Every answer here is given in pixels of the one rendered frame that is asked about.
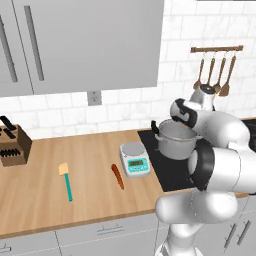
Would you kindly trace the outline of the orange carrot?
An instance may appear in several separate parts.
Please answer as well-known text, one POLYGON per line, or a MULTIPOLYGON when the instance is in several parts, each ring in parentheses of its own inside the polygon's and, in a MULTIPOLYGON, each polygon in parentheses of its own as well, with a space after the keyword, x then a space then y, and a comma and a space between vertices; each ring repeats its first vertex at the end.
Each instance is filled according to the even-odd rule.
POLYGON ((120 174, 119 169, 117 168, 116 164, 112 164, 111 169, 112 169, 113 173, 115 174, 115 177, 117 179, 119 186, 121 187, 122 190, 124 190, 124 183, 123 183, 121 174, 120 174))

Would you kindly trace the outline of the grey steel pot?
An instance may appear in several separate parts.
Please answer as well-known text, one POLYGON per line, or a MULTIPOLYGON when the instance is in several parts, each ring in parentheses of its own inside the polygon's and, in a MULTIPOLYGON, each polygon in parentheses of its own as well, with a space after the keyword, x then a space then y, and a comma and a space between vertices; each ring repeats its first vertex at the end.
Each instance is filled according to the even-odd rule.
POLYGON ((164 120, 159 125, 152 120, 151 130, 158 141, 160 153, 169 159, 188 159, 198 140, 198 134, 191 128, 172 119, 164 120))

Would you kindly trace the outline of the hanging wooden spatula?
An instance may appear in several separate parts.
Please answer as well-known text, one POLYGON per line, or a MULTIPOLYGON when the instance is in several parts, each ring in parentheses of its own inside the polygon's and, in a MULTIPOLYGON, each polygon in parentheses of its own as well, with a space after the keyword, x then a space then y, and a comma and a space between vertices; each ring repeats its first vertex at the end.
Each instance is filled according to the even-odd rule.
POLYGON ((230 90, 230 78, 235 66, 235 62, 236 62, 236 56, 233 56, 231 59, 231 63, 230 63, 230 67, 229 67, 229 71, 228 71, 228 76, 227 76, 227 80, 224 83, 224 85, 222 86, 220 92, 219 92, 219 96, 220 97, 226 97, 229 94, 229 90, 230 90))

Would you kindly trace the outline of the white teal kitchen scale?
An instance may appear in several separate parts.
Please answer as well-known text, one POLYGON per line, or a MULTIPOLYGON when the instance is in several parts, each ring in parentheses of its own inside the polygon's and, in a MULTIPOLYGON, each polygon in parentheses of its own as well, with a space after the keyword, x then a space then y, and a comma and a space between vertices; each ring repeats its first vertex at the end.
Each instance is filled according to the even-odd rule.
POLYGON ((140 178, 150 174, 150 161, 141 142, 128 142, 120 146, 120 159, 128 178, 140 178))

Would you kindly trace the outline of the black hob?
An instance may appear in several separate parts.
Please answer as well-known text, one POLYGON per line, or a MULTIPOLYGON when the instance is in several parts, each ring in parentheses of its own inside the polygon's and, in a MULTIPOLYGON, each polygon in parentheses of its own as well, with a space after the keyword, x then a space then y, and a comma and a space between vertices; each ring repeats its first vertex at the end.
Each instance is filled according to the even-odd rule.
MULTIPOLYGON (((256 152, 256 118, 243 119, 243 122, 251 134, 249 147, 256 152)), ((140 130, 138 135, 147 150, 151 165, 164 192, 195 187, 189 175, 187 159, 173 160, 162 155, 152 130, 140 130)))

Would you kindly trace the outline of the wide grey cupboard door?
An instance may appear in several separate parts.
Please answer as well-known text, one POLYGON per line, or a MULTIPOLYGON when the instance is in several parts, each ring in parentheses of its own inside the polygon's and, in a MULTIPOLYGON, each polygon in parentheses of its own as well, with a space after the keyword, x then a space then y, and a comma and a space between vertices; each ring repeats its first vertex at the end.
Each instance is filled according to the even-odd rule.
POLYGON ((34 92, 157 84, 164 0, 13 0, 34 92), (39 81, 24 6, 44 73, 39 81))

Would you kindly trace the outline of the wide grey drawer front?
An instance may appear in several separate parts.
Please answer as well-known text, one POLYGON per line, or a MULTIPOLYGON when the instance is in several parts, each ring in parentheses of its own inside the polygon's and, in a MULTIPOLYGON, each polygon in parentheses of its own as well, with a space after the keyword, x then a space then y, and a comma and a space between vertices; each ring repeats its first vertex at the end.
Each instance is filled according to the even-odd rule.
POLYGON ((56 231, 61 246, 75 245, 82 242, 101 240, 105 238, 118 237, 121 235, 138 233, 157 228, 157 217, 154 213, 140 216, 127 217, 106 222, 81 225, 60 229, 56 231), (123 226, 124 230, 118 233, 98 235, 97 231, 102 227, 123 226))

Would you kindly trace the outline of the brown wooden knife block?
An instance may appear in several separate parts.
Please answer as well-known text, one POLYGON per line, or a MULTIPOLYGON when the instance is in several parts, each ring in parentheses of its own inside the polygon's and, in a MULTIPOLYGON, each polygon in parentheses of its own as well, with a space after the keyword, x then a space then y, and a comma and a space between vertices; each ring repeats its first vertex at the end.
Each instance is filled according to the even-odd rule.
POLYGON ((13 131, 0 126, 0 161, 4 167, 26 164, 31 146, 32 140, 19 125, 13 131))

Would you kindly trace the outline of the narrow grey cupboard door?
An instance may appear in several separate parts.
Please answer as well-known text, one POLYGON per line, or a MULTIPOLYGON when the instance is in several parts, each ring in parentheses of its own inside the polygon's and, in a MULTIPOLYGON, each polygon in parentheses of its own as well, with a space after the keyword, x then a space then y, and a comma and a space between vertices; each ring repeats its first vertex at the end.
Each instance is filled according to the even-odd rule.
POLYGON ((0 0, 0 15, 18 78, 18 82, 12 82, 0 41, 0 97, 32 95, 33 90, 11 0, 0 0))

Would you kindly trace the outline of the narrow grey drawer front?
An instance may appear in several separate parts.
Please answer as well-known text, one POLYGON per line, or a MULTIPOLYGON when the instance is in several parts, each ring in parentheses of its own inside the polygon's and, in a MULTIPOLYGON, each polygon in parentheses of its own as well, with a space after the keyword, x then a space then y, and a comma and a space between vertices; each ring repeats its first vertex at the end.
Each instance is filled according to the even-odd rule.
POLYGON ((11 251, 0 256, 61 256, 53 231, 0 239, 0 248, 5 244, 11 251))

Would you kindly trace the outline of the grey lower cupboard door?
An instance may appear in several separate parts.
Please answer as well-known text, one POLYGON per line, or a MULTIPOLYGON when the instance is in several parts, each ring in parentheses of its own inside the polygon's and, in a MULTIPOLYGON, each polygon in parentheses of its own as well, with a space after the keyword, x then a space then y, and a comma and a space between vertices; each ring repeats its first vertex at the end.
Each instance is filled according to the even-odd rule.
POLYGON ((256 195, 238 198, 238 211, 231 220, 205 225, 198 232, 195 245, 203 256, 256 256, 256 195), (251 221, 251 225, 238 246, 238 235, 242 233, 247 220, 251 221), (236 231, 228 248, 224 249, 225 238, 234 223, 237 224, 236 231))

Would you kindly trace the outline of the grey wall outlet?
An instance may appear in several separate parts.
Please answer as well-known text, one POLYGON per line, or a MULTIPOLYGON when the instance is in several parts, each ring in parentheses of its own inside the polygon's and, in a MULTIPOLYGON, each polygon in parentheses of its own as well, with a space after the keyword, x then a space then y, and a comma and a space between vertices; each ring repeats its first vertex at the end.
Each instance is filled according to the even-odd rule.
POLYGON ((102 95, 100 91, 90 91, 87 93, 89 106, 98 106, 102 104, 102 95))

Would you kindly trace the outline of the teal handled tan spatula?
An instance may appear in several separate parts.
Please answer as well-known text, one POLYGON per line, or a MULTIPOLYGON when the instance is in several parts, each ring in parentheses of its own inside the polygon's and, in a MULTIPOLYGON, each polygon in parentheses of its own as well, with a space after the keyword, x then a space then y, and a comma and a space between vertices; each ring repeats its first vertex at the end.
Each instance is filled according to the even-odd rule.
POLYGON ((72 190, 71 190, 71 185, 70 185, 70 180, 69 180, 69 169, 68 169, 68 164, 67 163, 62 163, 58 167, 59 175, 63 176, 65 179, 65 184, 66 184, 66 190, 68 194, 68 200, 70 202, 73 201, 73 196, 72 196, 72 190))

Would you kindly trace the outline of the wooden utensil rail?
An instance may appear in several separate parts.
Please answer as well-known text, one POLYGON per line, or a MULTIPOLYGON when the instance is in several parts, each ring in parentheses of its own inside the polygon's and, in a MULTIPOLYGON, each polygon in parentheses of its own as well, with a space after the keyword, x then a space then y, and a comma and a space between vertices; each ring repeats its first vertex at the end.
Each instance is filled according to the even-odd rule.
POLYGON ((242 51, 243 45, 237 46, 222 46, 222 47, 191 47, 191 53, 197 52, 229 52, 229 51, 242 51))

